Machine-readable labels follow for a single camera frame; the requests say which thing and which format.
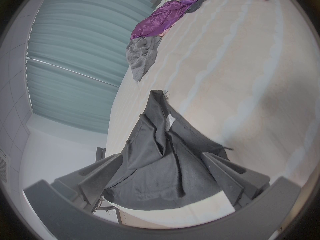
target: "curtain fold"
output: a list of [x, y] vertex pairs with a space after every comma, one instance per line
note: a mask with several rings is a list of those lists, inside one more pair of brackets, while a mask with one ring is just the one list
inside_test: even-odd
[[27, 56], [64, 69], [27, 61], [34, 113], [107, 133], [111, 106], [129, 66], [126, 46], [151, 6], [150, 0], [44, 0]]

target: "purple fabric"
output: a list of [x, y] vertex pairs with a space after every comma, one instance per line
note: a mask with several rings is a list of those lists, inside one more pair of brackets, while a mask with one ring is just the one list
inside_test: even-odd
[[161, 34], [172, 24], [178, 21], [189, 9], [189, 7], [198, 0], [168, 1], [163, 6], [156, 9], [148, 18], [145, 18], [131, 33], [131, 38], [153, 37]]

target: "dark gray cloth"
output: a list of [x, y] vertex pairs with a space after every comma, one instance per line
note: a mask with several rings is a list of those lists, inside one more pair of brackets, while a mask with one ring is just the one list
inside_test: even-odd
[[[166, 130], [169, 114], [175, 121]], [[152, 90], [104, 197], [135, 210], [173, 209], [208, 198], [221, 188], [200, 160], [202, 152], [228, 159], [224, 147], [193, 128], [162, 90]]]
[[207, 1], [207, 0], [198, 0], [198, 1], [196, 1], [195, 3], [193, 3], [190, 6], [190, 8], [188, 10], [186, 10], [185, 13], [194, 13], [196, 10], [198, 10], [202, 6], [202, 3], [204, 1]]
[[130, 40], [125, 50], [134, 81], [140, 81], [156, 61], [161, 37], [148, 36]]

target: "black garment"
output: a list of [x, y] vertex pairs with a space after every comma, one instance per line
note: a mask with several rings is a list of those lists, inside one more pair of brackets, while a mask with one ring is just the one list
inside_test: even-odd
[[193, 3], [190, 8], [188, 10], [186, 10], [186, 14], [187, 13], [194, 13], [196, 10], [198, 10], [201, 6], [202, 6], [202, 3], [204, 1], [207, 1], [207, 0], [198, 0], [196, 1], [195, 3]]
[[[167, 131], [169, 114], [175, 121]], [[135, 210], [173, 209], [208, 198], [221, 188], [200, 160], [202, 152], [228, 159], [224, 147], [193, 128], [162, 90], [152, 90], [104, 198]]]

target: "care label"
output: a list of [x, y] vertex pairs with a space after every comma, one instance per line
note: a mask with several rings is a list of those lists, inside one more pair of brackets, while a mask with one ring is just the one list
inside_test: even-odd
[[168, 131], [170, 130], [172, 124], [174, 123], [176, 119], [171, 115], [171, 114], [168, 114], [166, 120], [165, 120], [165, 130]]

